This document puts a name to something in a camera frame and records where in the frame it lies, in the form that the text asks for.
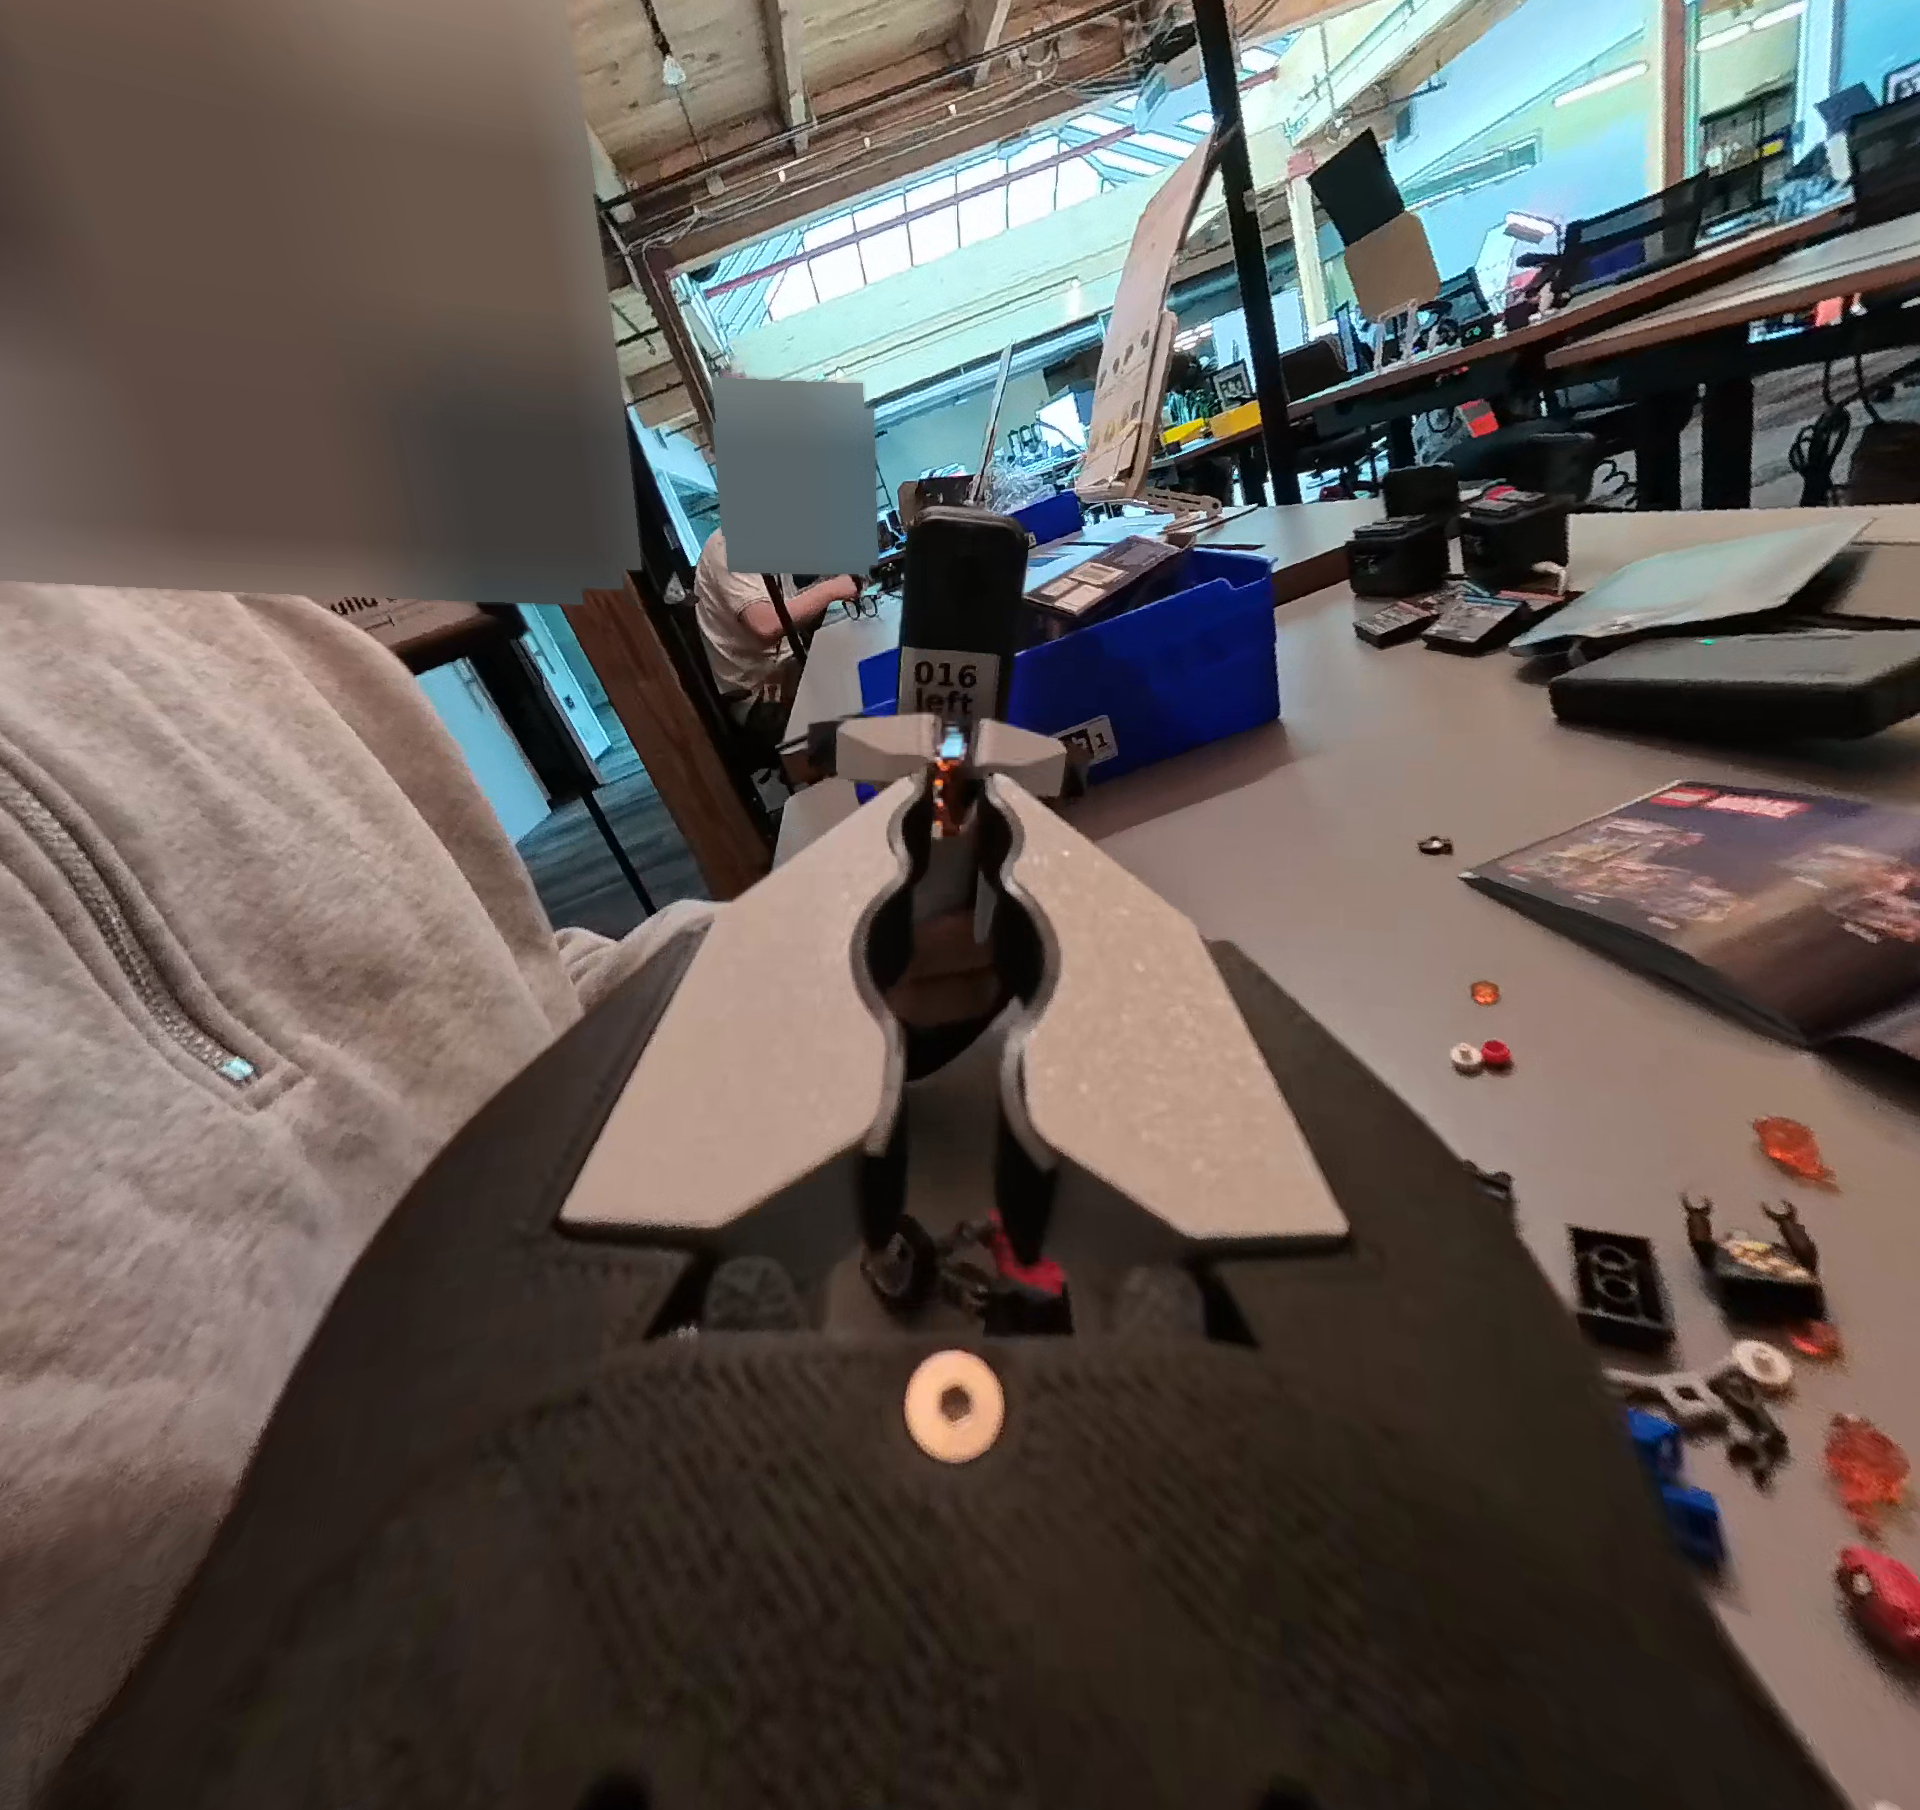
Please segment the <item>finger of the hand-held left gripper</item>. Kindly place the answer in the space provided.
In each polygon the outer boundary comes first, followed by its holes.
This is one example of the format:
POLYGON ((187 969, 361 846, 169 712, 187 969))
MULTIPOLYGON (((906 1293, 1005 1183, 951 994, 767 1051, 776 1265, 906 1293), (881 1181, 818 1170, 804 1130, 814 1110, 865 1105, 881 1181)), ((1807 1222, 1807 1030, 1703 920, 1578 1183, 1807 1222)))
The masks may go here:
POLYGON ((980 719, 971 733, 971 777, 1003 777, 1039 801, 1074 801, 1085 790, 1091 754, 1081 743, 980 719))
POLYGON ((924 781, 938 766, 947 725, 931 714, 849 718, 833 725, 831 777, 871 790, 924 781))

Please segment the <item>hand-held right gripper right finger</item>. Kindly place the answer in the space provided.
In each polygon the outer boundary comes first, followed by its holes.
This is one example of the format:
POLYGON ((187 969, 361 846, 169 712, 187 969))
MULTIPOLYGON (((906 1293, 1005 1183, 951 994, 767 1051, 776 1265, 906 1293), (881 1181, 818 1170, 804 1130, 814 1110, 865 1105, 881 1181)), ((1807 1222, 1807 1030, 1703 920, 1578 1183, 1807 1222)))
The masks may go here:
POLYGON ((976 804, 1008 1022, 994 1203, 1014 1256, 1222 1264, 1351 1222, 1192 922, 1011 774, 976 804))

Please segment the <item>black red lego motorbike build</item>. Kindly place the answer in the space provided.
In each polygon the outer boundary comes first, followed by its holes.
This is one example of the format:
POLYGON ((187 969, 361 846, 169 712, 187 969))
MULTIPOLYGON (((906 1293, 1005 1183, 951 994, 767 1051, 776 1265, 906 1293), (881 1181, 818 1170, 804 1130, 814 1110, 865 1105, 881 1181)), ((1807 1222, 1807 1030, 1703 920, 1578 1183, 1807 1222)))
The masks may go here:
POLYGON ((884 1310, 924 1317, 948 1310, 994 1335, 1053 1335, 1071 1324, 1071 1294, 1059 1264, 1014 1258, 998 1213, 934 1233, 901 1215, 859 1258, 860 1276, 884 1310))

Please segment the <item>black lego plate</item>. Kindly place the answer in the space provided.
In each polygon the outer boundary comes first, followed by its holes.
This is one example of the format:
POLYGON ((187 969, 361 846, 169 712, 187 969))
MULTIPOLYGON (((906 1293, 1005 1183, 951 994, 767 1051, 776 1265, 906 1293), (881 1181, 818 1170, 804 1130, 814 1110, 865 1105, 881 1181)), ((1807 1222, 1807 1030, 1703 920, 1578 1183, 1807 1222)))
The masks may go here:
POLYGON ((1676 1326, 1655 1248, 1630 1233, 1569 1229, 1574 1317, 1609 1349, 1655 1358, 1672 1349, 1676 1326))

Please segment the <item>lego instruction booklet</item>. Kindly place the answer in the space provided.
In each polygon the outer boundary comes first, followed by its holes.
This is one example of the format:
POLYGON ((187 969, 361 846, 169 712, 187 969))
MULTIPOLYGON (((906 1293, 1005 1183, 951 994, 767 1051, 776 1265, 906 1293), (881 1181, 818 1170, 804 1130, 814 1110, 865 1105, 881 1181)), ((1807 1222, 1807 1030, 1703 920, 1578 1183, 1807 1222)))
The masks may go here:
POLYGON ((1462 881, 1800 1051, 1917 1059, 1914 808, 1673 781, 1462 881))

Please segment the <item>black white lego piece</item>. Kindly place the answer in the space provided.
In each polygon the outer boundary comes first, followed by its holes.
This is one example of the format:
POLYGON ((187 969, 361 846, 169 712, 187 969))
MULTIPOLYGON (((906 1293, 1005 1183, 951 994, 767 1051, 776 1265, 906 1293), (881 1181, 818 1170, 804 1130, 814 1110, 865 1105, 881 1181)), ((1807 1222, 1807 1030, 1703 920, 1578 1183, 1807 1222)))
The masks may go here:
POLYGON ((1739 1365, 1708 1375, 1604 1368, 1600 1379, 1628 1408, 1666 1415, 1683 1436, 1725 1439, 1729 1462, 1758 1485, 1769 1483, 1790 1458, 1788 1434, 1772 1410, 1775 1390, 1739 1365))

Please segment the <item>blue lego piece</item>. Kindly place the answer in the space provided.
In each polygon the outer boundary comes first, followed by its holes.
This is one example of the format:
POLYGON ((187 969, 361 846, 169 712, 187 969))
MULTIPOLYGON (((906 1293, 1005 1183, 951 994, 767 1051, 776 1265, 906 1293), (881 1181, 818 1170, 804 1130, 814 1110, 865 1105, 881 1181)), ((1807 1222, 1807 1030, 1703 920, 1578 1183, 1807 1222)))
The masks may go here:
POLYGON ((1667 1534, 1694 1566, 1720 1570, 1725 1538, 1715 1498, 1688 1478, 1686 1448, 1676 1423, 1639 1408, 1623 1412, 1626 1432, 1657 1502, 1667 1534))

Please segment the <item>blue plastic bin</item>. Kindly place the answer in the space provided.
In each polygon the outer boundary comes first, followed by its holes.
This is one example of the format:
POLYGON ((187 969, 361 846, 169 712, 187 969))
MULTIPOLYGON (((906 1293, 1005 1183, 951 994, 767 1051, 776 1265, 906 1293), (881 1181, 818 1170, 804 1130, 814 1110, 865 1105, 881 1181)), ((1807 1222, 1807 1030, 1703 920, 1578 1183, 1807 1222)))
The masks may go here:
POLYGON ((909 712, 969 724, 994 716, 1084 754, 1092 784, 1179 760, 1280 719, 1276 576, 1256 544, 1195 540, 1164 560, 1117 560, 1109 542, 1084 568, 1131 572, 1098 610, 1059 615, 1032 583, 1023 634, 1005 670, 994 656, 918 654, 901 647, 857 664, 862 716, 909 712))

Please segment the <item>plywood cutout board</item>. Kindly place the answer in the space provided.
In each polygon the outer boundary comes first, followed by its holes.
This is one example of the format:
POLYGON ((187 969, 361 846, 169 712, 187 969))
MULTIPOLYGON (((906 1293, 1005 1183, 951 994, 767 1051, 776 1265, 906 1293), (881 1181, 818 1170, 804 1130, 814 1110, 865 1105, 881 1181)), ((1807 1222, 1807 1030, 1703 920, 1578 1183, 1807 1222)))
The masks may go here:
POLYGON ((1085 449, 1075 477, 1081 504, 1137 496, 1161 436, 1161 406, 1178 321, 1167 308, 1175 261, 1220 162, 1209 131, 1154 191, 1134 229, 1094 382, 1085 449))

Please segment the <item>black steel column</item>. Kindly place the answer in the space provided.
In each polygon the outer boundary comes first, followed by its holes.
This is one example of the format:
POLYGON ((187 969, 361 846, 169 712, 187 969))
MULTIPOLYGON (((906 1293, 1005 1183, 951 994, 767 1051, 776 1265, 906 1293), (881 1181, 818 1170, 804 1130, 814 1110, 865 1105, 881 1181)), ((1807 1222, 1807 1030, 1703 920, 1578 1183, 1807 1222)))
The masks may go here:
POLYGON ((1227 0, 1190 0, 1190 5, 1214 116, 1214 143, 1224 183, 1241 307, 1246 320, 1268 476, 1276 503, 1297 504, 1303 495, 1288 423, 1288 395, 1256 210, 1250 145, 1241 107, 1241 66, 1229 28, 1229 8, 1227 0))

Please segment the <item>black brown cardboard sheet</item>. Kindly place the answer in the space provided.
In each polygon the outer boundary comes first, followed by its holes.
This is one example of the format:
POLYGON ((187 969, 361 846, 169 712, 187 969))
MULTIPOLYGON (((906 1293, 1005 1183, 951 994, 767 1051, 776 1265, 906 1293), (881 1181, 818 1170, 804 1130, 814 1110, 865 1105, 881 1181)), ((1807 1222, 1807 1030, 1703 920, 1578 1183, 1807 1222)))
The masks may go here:
POLYGON ((1341 238, 1356 313, 1380 321, 1430 307, 1441 278, 1428 232, 1402 205, 1386 157, 1369 130, 1343 143, 1309 179, 1317 208, 1341 238))

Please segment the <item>wooden work table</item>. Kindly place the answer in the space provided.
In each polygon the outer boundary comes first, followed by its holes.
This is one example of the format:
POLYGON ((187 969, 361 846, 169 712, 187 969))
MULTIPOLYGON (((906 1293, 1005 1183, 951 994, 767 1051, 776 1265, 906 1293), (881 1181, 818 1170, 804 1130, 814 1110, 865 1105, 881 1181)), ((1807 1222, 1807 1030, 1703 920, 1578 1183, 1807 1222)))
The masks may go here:
POLYGON ((1534 398, 1555 350, 1790 259, 1848 232, 1856 216, 1850 200, 1837 200, 1798 219, 1775 221, 1694 252, 1684 263, 1576 299, 1569 307, 1538 314, 1522 328, 1405 357, 1322 393, 1290 398, 1288 429, 1297 467, 1304 466, 1310 446, 1328 446, 1332 438, 1348 433, 1365 433, 1369 442, 1381 439, 1390 450, 1388 462, 1406 466, 1416 452, 1414 418, 1477 398, 1534 398))
POLYGON ((1745 511, 1753 386, 1787 368, 1856 361, 1917 337, 1917 216, 1812 243, 1651 314, 1549 350, 1549 387, 1615 382, 1635 406, 1637 506, 1673 512, 1683 433, 1698 423, 1698 506, 1745 511))

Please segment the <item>black gold minifigure torso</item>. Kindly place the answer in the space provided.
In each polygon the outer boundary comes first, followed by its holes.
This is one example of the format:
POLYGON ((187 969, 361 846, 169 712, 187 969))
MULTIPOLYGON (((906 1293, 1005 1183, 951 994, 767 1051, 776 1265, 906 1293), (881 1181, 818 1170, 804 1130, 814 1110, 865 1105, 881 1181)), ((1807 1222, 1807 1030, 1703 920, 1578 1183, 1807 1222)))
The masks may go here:
POLYGON ((1747 1326, 1829 1317, 1820 1254, 1792 1202, 1764 1202, 1767 1239, 1717 1229, 1711 1200, 1683 1195, 1683 1210, 1694 1264, 1723 1317, 1747 1326))

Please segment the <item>grey flat pouch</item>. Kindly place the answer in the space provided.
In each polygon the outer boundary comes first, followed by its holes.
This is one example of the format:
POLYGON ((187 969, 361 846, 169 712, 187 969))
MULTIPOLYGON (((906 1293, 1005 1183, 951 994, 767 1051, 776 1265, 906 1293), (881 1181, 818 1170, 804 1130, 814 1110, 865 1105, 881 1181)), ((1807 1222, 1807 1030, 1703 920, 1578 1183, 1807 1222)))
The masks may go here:
POLYGON ((1527 632, 1507 653, 1530 659, 1578 643, 1619 641, 1780 610, 1859 536, 1862 522, 1817 517, 1745 539, 1703 542, 1617 568, 1527 632))

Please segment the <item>black zip case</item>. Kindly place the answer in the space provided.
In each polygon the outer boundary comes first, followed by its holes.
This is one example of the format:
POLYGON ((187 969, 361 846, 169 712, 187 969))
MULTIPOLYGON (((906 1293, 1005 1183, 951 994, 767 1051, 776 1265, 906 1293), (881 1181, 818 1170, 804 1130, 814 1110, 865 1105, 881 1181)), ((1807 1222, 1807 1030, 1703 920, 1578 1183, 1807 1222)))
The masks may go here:
POLYGON ((1563 672, 1549 707, 1563 724, 1742 749, 1854 743, 1917 714, 1917 634, 1648 638, 1563 672))

